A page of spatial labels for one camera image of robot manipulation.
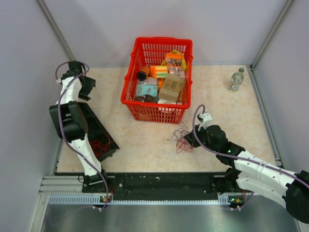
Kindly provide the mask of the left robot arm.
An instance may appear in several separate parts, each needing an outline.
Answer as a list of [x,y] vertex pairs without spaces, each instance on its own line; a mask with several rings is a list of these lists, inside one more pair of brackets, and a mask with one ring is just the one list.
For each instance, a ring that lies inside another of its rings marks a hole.
[[91,148],[88,124],[78,102],[81,90],[88,85],[86,74],[89,70],[89,66],[80,61],[64,62],[56,68],[56,82],[62,88],[55,105],[49,107],[49,113],[58,136],[83,166],[84,184],[103,192],[109,187],[109,179]]

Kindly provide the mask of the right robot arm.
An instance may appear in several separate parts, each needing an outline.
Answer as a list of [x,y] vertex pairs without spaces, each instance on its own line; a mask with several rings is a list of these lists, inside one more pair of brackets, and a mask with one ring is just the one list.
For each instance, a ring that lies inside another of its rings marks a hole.
[[192,147],[203,147],[230,166],[232,174],[225,179],[230,191],[248,190],[264,196],[284,207],[295,219],[309,222],[309,173],[285,170],[251,154],[245,148],[229,141],[218,126],[194,129],[185,140]]

